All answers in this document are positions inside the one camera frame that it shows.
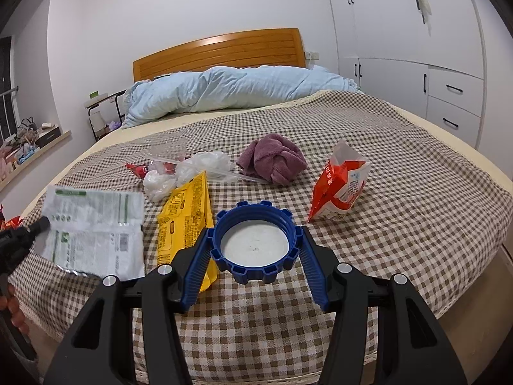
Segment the brown and white checkered bedspread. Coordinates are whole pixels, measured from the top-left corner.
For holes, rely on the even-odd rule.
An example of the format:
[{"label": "brown and white checkered bedspread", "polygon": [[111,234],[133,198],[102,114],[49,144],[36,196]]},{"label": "brown and white checkered bedspread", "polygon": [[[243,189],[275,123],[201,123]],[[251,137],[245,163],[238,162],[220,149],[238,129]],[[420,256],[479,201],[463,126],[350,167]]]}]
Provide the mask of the brown and white checkered bedspread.
[{"label": "brown and white checkered bedspread", "polygon": [[[275,132],[294,141],[308,169],[289,187],[239,182],[209,184],[212,210],[237,201],[271,200],[306,222],[313,185],[340,139],[373,163],[368,183],[342,223],[309,224],[317,243],[362,272],[409,276],[441,316],[485,269],[506,236],[512,197],[491,178],[390,105],[366,95],[326,92],[293,107],[252,111],[187,125],[188,154],[223,150],[235,160],[254,139]],[[142,163],[150,147],[170,130],[114,145],[77,163],[61,180],[76,188],[142,191],[125,167]],[[40,215],[43,198],[26,222]],[[145,202],[147,272],[156,265],[157,222],[163,202]],[[97,280],[64,274],[31,254],[11,278],[29,316],[60,338],[95,288]],[[191,376],[205,382],[287,379],[312,383],[329,344],[333,316],[312,302],[301,265],[274,284],[238,285],[229,273],[200,294],[191,311],[177,317]],[[367,360],[377,340],[377,313],[369,313]],[[140,312],[135,313],[134,351],[145,376]]]}]

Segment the silver bolt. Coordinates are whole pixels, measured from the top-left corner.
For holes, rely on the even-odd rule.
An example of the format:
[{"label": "silver bolt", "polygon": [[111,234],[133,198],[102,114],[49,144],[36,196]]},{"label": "silver bolt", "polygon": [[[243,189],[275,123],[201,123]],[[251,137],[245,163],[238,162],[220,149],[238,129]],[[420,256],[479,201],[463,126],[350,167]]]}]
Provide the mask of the silver bolt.
[{"label": "silver bolt", "polygon": [[106,287],[111,287],[112,285],[114,285],[116,283],[116,277],[114,275],[109,275],[107,277],[104,277],[103,279],[103,284],[106,286]]},{"label": "silver bolt", "polygon": [[162,265],[158,267],[157,272],[161,275],[167,275],[171,273],[172,270],[173,267],[171,265]]},{"label": "silver bolt", "polygon": [[403,274],[397,274],[393,276],[393,280],[397,282],[399,285],[404,285],[408,281],[408,278],[405,277]]},{"label": "silver bolt", "polygon": [[339,263],[337,266],[337,270],[341,274],[349,274],[352,271],[352,266],[348,263]]}]

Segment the window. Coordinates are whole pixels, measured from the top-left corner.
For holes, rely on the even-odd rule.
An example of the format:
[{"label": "window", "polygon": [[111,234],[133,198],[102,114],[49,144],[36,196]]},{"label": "window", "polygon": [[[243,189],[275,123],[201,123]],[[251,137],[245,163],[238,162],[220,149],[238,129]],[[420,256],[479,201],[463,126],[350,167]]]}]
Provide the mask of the window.
[{"label": "window", "polygon": [[[0,39],[0,94],[11,89],[11,37]],[[13,93],[0,97],[0,137],[4,141],[16,133],[17,125],[12,105]]]}]

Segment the purple towel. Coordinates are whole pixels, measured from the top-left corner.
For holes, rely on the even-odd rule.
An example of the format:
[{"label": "purple towel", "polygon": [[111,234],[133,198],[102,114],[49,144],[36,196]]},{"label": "purple towel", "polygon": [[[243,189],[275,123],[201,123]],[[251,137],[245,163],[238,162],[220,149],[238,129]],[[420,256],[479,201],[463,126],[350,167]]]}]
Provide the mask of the purple towel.
[{"label": "purple towel", "polygon": [[253,141],[240,155],[237,164],[242,173],[261,176],[276,185],[288,185],[306,169],[301,150],[290,140],[276,133]]}]

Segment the headboard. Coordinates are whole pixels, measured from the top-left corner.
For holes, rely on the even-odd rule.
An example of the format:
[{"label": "headboard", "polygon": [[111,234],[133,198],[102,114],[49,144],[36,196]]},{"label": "headboard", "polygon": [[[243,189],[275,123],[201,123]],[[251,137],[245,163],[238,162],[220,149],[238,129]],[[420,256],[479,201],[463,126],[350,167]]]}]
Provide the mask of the headboard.
[{"label": "headboard", "polygon": [[170,72],[206,71],[217,65],[304,68],[299,29],[249,30],[183,43],[134,61],[133,79],[153,79]]}]

